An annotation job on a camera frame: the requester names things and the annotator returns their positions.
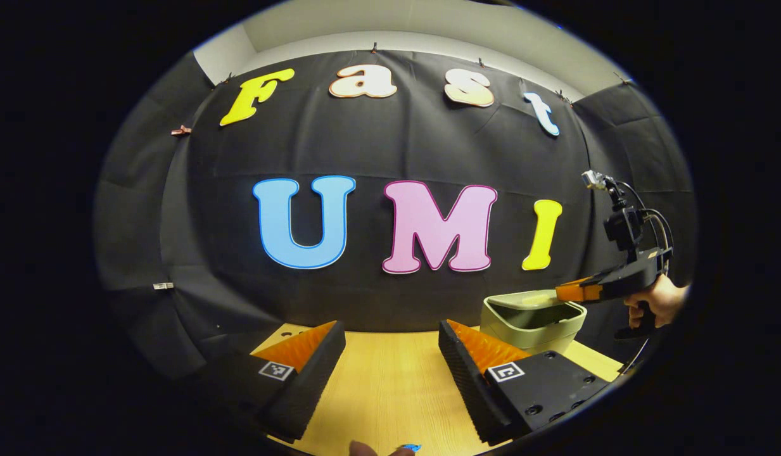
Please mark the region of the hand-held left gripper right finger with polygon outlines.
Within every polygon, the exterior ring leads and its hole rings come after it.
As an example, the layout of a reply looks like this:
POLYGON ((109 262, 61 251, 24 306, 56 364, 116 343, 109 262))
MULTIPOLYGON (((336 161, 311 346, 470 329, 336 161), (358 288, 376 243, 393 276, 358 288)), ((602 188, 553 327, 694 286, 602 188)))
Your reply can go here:
POLYGON ((439 323, 438 346, 491 447, 549 426, 610 384, 555 350, 530 354, 449 319, 439 323))

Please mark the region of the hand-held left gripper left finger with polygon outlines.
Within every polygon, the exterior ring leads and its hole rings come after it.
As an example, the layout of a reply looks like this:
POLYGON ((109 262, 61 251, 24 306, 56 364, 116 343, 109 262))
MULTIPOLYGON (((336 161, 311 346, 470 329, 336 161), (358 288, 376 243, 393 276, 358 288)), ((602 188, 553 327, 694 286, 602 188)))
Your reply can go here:
POLYGON ((287 443, 303 437, 346 347, 331 321, 251 354, 220 356, 187 377, 187 391, 237 427, 287 443))

